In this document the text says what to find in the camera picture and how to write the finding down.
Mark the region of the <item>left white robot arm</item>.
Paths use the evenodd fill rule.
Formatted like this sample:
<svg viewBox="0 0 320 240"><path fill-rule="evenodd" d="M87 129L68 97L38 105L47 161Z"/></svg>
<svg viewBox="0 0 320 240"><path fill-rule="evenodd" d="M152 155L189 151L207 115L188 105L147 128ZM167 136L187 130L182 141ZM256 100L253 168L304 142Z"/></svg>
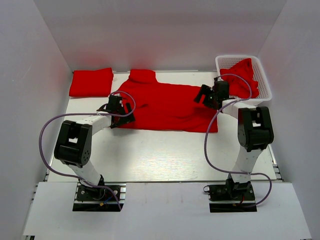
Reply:
<svg viewBox="0 0 320 240"><path fill-rule="evenodd" d="M120 94L111 95L108 102L94 114L77 120L64 120L54 148L54 158L68 166L79 181L88 186L88 193L99 200L105 196L104 178L91 162L92 138L99 131L114 129L134 122L136 103L129 103Z"/></svg>

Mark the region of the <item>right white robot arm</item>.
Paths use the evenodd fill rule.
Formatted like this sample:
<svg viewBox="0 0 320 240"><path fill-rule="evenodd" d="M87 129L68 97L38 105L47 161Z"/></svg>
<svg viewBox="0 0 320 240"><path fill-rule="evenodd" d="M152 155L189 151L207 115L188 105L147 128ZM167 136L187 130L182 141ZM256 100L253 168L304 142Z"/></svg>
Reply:
<svg viewBox="0 0 320 240"><path fill-rule="evenodd" d="M229 83L218 80L217 77L214 79L213 86L203 84L194 98L194 102L202 102L204 106L216 110L205 132L204 157L210 167L221 173L229 174L233 182L225 187L225 192L233 200L243 195L244 187L242 184L250 182L251 176L261 175L270 180L270 177L265 173L253 172L253 168L261 153L274 141L274 131L269 108L247 104L246 102L252 97L252 88L245 79L240 76L238 78L249 90L247 98L230 97ZM214 166L208 157L208 135L220 113L237 119L237 139L240 148L232 170L224 170Z"/></svg>

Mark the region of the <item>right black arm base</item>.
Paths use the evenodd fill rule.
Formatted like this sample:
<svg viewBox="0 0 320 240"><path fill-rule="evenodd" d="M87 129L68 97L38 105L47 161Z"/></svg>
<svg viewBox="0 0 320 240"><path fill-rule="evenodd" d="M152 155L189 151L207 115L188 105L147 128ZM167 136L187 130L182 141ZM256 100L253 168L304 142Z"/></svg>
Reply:
<svg viewBox="0 0 320 240"><path fill-rule="evenodd" d="M228 178L224 184L209 184L203 187L209 196L211 213L247 213L256 212L256 198L250 181L234 182Z"/></svg>

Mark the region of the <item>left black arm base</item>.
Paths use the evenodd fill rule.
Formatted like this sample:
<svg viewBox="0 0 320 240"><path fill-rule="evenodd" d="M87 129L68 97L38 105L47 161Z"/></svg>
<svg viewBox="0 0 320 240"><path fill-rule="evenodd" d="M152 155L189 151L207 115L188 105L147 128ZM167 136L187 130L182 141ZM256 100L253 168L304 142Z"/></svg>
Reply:
<svg viewBox="0 0 320 240"><path fill-rule="evenodd" d="M109 184L111 190L105 188L92 188L82 184L78 184L75 191L73 212L120 212L120 207L125 203L126 184Z"/></svg>

